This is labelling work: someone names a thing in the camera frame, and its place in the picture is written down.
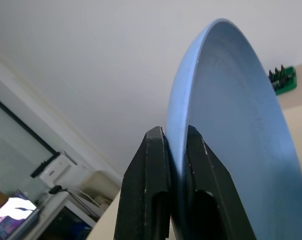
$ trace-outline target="black cable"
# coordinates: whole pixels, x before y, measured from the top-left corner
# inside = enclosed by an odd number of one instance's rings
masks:
[[[86,206],[85,203],[83,203],[74,193],[72,193],[72,192],[70,192],[68,190],[64,190],[64,191],[68,192],[71,195],[71,197],[74,198],[74,200],[77,201],[89,213],[93,213],[94,216],[99,217],[95,212],[93,212],[93,210],[91,210],[88,206]]]

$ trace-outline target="blue plate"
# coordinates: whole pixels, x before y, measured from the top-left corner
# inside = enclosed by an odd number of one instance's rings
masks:
[[[166,137],[180,211],[173,218],[178,239],[187,231],[188,125],[229,170],[256,238],[302,240],[302,175],[292,139],[259,59],[228,20],[212,22],[197,36],[171,90]]]

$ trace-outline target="white wall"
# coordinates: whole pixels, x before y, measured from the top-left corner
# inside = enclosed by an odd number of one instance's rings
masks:
[[[0,0],[0,56],[123,174],[144,133],[165,125],[187,47],[218,17],[266,69],[302,63],[302,0]]]

